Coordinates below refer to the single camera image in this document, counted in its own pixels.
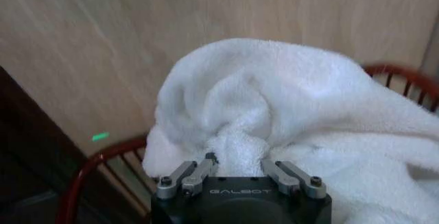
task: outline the beige wall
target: beige wall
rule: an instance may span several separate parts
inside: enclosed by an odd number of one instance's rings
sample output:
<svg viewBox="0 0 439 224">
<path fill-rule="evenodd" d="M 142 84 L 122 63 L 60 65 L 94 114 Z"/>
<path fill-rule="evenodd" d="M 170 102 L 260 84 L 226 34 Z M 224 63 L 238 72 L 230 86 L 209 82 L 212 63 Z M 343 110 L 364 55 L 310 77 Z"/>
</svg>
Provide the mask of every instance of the beige wall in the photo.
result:
<svg viewBox="0 0 439 224">
<path fill-rule="evenodd" d="M 419 67 L 439 0 L 0 3 L 0 63 L 89 154 L 153 124 L 169 68 L 200 45 L 253 37 Z"/>
</svg>

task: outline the wooden wall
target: wooden wall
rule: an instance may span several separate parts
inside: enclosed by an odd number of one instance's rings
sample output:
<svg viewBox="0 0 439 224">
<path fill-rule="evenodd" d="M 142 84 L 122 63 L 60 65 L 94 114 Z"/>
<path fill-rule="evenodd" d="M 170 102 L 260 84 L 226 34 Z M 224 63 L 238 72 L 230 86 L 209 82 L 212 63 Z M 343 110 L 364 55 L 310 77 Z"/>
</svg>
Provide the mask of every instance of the wooden wall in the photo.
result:
<svg viewBox="0 0 439 224">
<path fill-rule="evenodd" d="M 176 60 L 252 37 L 419 67 L 439 0 L 0 0 L 0 63 L 85 154 L 153 124 Z M 109 137 L 90 142 L 93 134 Z"/>
</svg>

